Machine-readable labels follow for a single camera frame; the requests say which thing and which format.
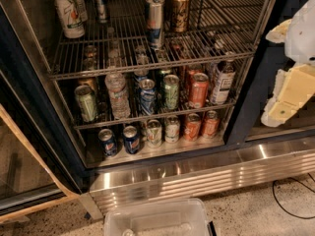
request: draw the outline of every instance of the clear plastic bin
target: clear plastic bin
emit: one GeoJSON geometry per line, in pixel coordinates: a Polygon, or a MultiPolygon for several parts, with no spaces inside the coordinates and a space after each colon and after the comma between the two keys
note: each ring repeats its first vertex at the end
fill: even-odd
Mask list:
{"type": "Polygon", "coordinates": [[[187,199],[110,211],[104,236],[209,236],[203,202],[187,199]]]}

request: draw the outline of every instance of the wire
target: wire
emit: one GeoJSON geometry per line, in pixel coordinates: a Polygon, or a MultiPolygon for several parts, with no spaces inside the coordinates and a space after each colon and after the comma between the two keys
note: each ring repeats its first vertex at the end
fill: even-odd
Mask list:
{"type": "MultiPolygon", "coordinates": [[[[309,175],[309,177],[313,180],[313,182],[315,183],[315,179],[311,176],[311,174],[308,174],[308,175],[309,175]]],[[[309,188],[309,187],[306,186],[305,184],[301,183],[300,181],[296,180],[295,178],[290,177],[290,178],[288,178],[288,179],[294,180],[295,182],[299,183],[300,185],[304,186],[304,187],[307,188],[309,191],[311,191],[312,193],[315,194],[315,191],[314,191],[314,190],[312,190],[311,188],[309,188]]],[[[274,198],[275,198],[277,204],[279,205],[279,207],[280,207],[282,210],[284,210],[287,214],[289,214],[289,215],[291,215],[291,216],[294,216],[294,217],[297,217],[297,218],[300,218],[300,219],[313,219],[313,218],[315,218],[315,216],[298,216],[298,215],[295,215],[295,214],[293,214],[293,213],[287,211],[287,210],[280,204],[278,198],[276,197],[275,186],[276,186],[276,183],[277,183],[278,181],[279,181],[279,180],[276,180],[276,181],[273,182],[273,195],[274,195],[274,198]]]]}

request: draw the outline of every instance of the beverage cooler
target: beverage cooler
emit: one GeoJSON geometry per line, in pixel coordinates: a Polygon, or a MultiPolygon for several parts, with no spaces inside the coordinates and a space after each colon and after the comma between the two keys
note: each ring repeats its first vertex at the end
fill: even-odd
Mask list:
{"type": "Polygon", "coordinates": [[[312,171],[314,98],[261,118],[306,1],[0,0],[1,104],[93,218],[312,171]]]}

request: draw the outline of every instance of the refrigerator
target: refrigerator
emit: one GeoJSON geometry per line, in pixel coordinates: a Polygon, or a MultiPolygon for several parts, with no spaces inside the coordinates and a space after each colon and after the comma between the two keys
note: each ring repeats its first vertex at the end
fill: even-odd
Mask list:
{"type": "MultiPolygon", "coordinates": [[[[55,0],[0,0],[1,105],[9,113],[9,107],[14,109],[11,117],[17,125],[31,130],[21,129],[36,137],[29,138],[33,147],[41,144],[36,158],[43,160],[52,182],[58,182],[53,188],[56,193],[79,197],[92,218],[98,219],[116,207],[201,197],[314,170],[314,97],[276,128],[261,122],[277,70],[294,65],[284,55],[284,45],[265,36],[308,0],[190,0],[188,30],[174,32],[165,18],[164,43],[158,50],[150,47],[146,36],[146,0],[106,0],[109,19],[104,24],[96,19],[93,0],[84,1],[85,32],[69,38],[55,0]],[[114,58],[109,54],[113,33],[118,46],[114,58]],[[219,40],[223,52],[217,52],[219,40]],[[92,69],[85,68],[89,45],[96,54],[92,69]],[[189,50],[188,56],[179,57],[178,46],[189,50]],[[149,62],[137,58],[140,47],[149,62]],[[182,80],[178,107],[167,110],[163,93],[158,93],[157,110],[144,114],[135,73],[147,70],[158,86],[161,71],[171,70],[179,77],[184,69],[199,66],[211,78],[207,67],[226,60],[232,60],[235,75],[224,103],[211,102],[209,91],[203,107],[192,107],[185,93],[187,80],[182,80]],[[114,118],[112,113],[105,78],[115,73],[126,80],[127,118],[114,118]],[[86,78],[97,83],[97,115],[88,121],[75,96],[79,81],[86,78]],[[196,141],[185,139],[185,118],[198,114],[203,123],[209,111],[216,111],[220,120],[216,134],[205,138],[198,133],[196,141]],[[22,117],[16,118],[15,112],[22,117]],[[164,121],[174,115],[180,121],[179,140],[168,143],[164,121]],[[141,133],[144,123],[153,119],[162,126],[159,147],[148,146],[149,138],[141,133]],[[140,134],[135,154],[124,147],[127,126],[140,134]],[[99,141],[104,129],[117,142],[114,156],[106,156],[99,141]]],[[[38,205],[43,200],[36,195],[38,205]]]]}

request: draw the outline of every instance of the speckled floor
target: speckled floor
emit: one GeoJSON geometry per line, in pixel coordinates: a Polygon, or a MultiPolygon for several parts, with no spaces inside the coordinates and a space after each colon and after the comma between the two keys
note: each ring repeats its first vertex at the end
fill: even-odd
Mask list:
{"type": "MultiPolygon", "coordinates": [[[[315,183],[307,174],[296,179],[315,190],[315,183]]],[[[315,235],[315,220],[285,213],[277,205],[272,187],[273,183],[266,183],[200,199],[206,206],[208,219],[214,222],[217,234],[221,236],[315,235]]],[[[275,193],[289,212],[315,216],[315,194],[299,183],[291,179],[281,180],[275,193]]],[[[93,222],[85,215],[81,204],[73,201],[31,214],[30,222],[0,226],[0,236],[102,236],[103,221],[93,222]]]]}

